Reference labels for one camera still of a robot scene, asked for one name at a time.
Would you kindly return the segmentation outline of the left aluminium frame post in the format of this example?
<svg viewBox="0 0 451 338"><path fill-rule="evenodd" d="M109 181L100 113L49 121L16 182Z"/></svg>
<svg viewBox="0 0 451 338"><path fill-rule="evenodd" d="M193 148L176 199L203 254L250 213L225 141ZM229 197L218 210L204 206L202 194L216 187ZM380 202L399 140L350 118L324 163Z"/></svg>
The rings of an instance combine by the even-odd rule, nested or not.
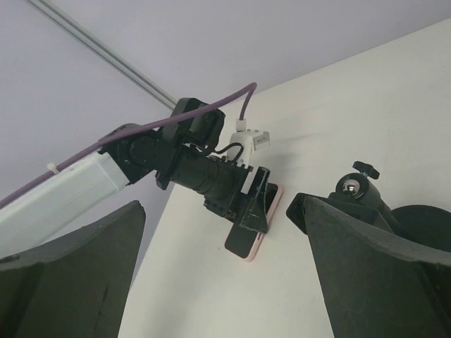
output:
<svg viewBox="0 0 451 338"><path fill-rule="evenodd" d="M115 68L119 73L133 82L140 89L158 101L169 110L173 110L176 100L155 82L152 82L146 75L140 72L131 63L128 63L113 49L109 48L98 37L89 32L80 23L64 13L50 1L28 0L29 5L36 8L53 23L57 24L62 30L67 32L72 38L77 40L91 52L100 57L103 61Z"/></svg>

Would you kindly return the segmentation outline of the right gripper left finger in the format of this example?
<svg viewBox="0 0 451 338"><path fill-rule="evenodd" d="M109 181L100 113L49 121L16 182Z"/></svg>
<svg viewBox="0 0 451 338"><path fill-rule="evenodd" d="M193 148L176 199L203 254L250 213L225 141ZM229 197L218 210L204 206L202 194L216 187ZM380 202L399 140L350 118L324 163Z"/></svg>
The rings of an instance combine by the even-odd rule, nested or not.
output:
<svg viewBox="0 0 451 338"><path fill-rule="evenodd" d="M146 214L131 201L1 259L2 337L117 337Z"/></svg>

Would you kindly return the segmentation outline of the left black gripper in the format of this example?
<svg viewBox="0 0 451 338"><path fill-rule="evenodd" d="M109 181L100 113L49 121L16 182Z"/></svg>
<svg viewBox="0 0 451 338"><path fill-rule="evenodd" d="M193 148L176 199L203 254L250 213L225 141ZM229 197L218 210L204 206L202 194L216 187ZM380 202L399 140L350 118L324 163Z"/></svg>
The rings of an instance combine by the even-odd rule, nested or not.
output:
<svg viewBox="0 0 451 338"><path fill-rule="evenodd" d="M181 154L168 170L156 173L156 183L166 188L174 182L204 197L204 206L216 215L235 220L239 214L242 188L253 167L224 161L215 156ZM258 167L245 197L239 226L259 233L268 232L266 193L270 170Z"/></svg>

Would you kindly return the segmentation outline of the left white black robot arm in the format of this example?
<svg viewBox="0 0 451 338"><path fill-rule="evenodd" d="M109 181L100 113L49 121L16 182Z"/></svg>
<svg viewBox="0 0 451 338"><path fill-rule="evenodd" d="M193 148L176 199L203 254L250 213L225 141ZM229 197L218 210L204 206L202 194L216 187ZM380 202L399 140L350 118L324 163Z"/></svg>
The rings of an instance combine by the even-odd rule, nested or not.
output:
<svg viewBox="0 0 451 338"><path fill-rule="evenodd" d="M164 125L123 125L91 149L51 165L1 202L1 255L41 244L148 174L154 174L160 189L175 183L202 195L207 210L262 237L269 229L270 172L250 165L254 132L243 122L229 145L218 149L224 120L218 108L184 98Z"/></svg>

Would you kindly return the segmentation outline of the black phone stand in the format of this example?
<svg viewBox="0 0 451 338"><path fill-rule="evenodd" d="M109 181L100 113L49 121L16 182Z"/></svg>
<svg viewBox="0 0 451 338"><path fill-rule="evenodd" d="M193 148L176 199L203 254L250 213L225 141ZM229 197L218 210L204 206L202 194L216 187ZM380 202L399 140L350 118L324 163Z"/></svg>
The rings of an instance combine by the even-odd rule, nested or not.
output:
<svg viewBox="0 0 451 338"><path fill-rule="evenodd" d="M330 199L376 209L397 236L442 251L450 251L450 212L427 205L390 209L370 181L380 173L372 165L355 161L355 173L343 176Z"/></svg>

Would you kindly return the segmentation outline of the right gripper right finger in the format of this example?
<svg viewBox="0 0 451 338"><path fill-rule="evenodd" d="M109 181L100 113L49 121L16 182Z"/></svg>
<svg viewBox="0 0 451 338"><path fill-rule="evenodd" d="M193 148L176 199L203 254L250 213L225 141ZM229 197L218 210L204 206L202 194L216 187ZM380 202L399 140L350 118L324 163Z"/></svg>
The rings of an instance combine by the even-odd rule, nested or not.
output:
<svg viewBox="0 0 451 338"><path fill-rule="evenodd" d="M335 337L450 336L450 213L375 209L299 193L287 217L309 240Z"/></svg>

